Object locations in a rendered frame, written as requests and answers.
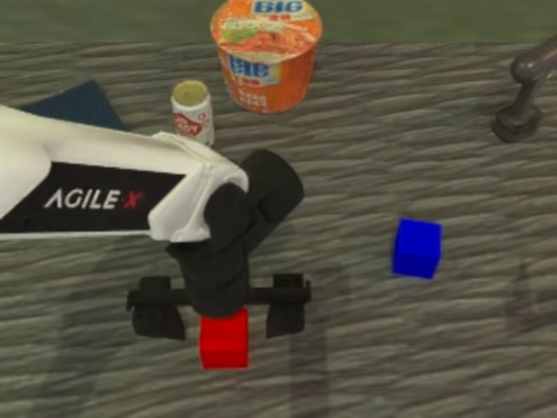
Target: blue cube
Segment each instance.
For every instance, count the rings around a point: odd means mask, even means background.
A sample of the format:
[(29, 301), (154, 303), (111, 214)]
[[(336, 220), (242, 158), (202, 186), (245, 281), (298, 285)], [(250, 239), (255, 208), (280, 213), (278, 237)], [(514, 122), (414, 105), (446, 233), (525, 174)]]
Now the blue cube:
[(394, 240), (393, 274), (432, 279), (441, 261), (441, 224), (401, 219)]

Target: instant noodle cup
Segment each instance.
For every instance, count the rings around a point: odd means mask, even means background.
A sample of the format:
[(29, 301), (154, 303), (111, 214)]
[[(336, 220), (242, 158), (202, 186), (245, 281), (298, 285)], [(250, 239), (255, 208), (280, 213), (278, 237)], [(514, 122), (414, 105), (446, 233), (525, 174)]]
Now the instant noodle cup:
[(225, 82), (248, 111), (286, 111), (309, 87), (323, 24), (302, 0), (229, 0), (211, 20)]

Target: green background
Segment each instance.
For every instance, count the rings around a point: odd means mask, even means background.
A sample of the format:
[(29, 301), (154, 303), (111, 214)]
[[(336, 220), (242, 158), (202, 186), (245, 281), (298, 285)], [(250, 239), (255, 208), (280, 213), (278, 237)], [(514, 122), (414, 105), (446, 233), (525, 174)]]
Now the green background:
[[(221, 0), (0, 0), (0, 40), (210, 41)], [(314, 0), (325, 41), (517, 42), (557, 32), (557, 0)]]

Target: red label on can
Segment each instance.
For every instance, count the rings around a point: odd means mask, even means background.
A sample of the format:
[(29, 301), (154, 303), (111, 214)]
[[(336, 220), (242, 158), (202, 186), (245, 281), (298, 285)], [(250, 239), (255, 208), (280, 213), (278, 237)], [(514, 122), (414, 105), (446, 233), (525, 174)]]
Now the red label on can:
[(185, 137), (195, 138), (203, 130), (199, 122), (189, 119), (182, 113), (174, 113), (174, 122), (178, 133)]

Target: red letter x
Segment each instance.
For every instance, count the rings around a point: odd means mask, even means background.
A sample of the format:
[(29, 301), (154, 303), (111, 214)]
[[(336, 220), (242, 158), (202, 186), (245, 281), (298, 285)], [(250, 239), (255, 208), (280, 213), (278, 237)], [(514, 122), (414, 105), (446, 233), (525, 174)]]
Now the red letter x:
[(138, 201), (143, 197), (143, 192), (128, 192), (128, 199), (124, 201), (123, 209), (135, 209)]

